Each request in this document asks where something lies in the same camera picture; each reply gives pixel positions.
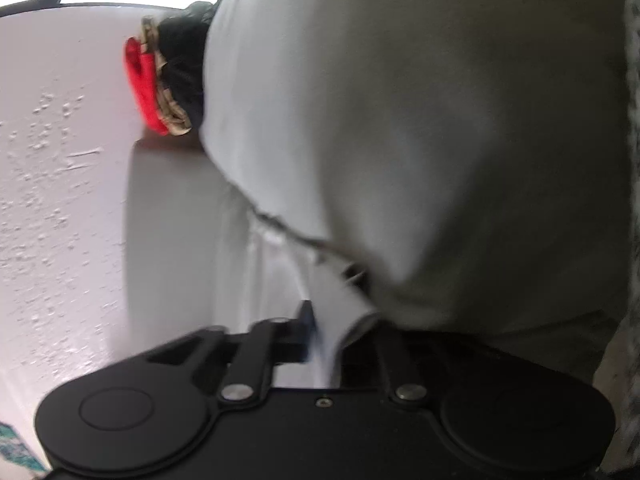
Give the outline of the striped grey white rug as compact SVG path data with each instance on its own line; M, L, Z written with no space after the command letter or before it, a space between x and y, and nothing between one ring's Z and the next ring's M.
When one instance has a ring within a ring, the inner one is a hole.
M631 162L628 308L593 379L617 416L614 437L602 463L610 479L639 477L639 0L625 0L624 24Z

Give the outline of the grey fabric sofa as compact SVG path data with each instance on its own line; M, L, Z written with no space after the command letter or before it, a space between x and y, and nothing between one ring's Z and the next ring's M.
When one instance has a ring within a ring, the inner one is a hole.
M233 324L251 212L206 155L134 144L125 222L132 350L211 325L243 331Z

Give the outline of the light grey sofa blanket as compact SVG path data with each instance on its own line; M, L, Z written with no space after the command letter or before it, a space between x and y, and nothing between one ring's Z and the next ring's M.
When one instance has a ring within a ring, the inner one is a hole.
M623 0L222 0L207 154L397 322L624 315Z

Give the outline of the tan patterned folded garment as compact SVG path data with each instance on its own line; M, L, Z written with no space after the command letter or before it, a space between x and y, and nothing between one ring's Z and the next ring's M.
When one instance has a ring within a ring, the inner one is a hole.
M192 122L186 111L172 96L168 85L160 78L166 60L160 53L160 32L154 18L150 16L142 18L140 41L145 50L151 52L155 58L156 100L160 118L168 128L168 136L184 136L192 130Z

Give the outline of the red folded garment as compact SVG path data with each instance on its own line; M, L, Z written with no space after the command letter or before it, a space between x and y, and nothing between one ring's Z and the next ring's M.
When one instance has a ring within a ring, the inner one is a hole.
M156 100L154 55L145 50L139 39L130 37L125 44L124 63L129 87L144 124L160 136L167 136L169 131L160 118Z

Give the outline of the black folded garment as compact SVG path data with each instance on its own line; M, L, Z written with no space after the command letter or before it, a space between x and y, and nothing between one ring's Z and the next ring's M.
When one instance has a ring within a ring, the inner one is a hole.
M177 116L187 132L198 130L204 118L204 53L216 11L216 4L197 1L167 15L157 26L164 59L160 81L170 94L169 103L180 108Z

